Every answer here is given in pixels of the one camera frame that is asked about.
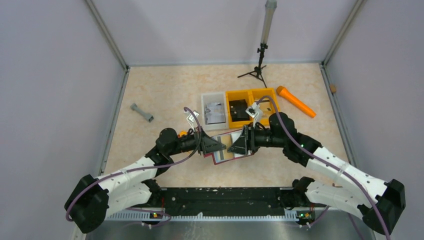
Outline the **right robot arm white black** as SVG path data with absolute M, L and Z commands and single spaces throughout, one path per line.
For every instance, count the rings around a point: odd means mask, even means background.
M 406 208 L 403 183 L 385 181 L 354 167 L 314 138 L 300 133 L 285 113 L 269 117 L 269 127 L 244 125 L 228 152 L 246 156 L 259 148 L 281 148 L 290 161 L 331 178 L 336 186 L 310 177 L 294 181 L 293 200 L 299 206 L 309 203 L 337 208 L 361 219 L 370 229 L 390 236 Z

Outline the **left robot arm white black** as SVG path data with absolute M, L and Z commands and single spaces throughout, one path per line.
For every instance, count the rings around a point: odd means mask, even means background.
M 224 149 L 225 144 L 202 129 L 190 129 L 186 135 L 178 136 L 173 128 L 165 128 L 155 146 L 134 163 L 113 173 L 83 176 L 65 202 L 65 218 L 86 234 L 121 210 L 141 204 L 154 207 L 161 198 L 154 178 L 177 164 L 172 155 L 185 152 L 190 156 L 208 155 Z

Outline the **red leather card holder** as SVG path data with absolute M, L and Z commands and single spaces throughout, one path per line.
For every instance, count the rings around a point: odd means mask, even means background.
M 228 151 L 229 147 L 235 142 L 235 140 L 241 135 L 241 133 L 242 133 L 242 130 L 238 129 L 238 130 L 228 131 L 228 132 L 224 132 L 224 133 L 216 134 L 212 136 L 214 140 L 217 140 L 219 143 L 224 144 L 226 148 L 223 150 L 214 151 L 212 153 L 205 154 L 203 158 L 212 160 L 214 165 L 219 165 L 219 164 L 223 164 L 225 162 L 229 162 L 232 160 L 238 160 L 238 159 L 243 159 L 243 158 L 253 156 L 254 153 L 252 153 L 251 150 L 248 152 L 247 155 L 242 155 L 242 154 Z

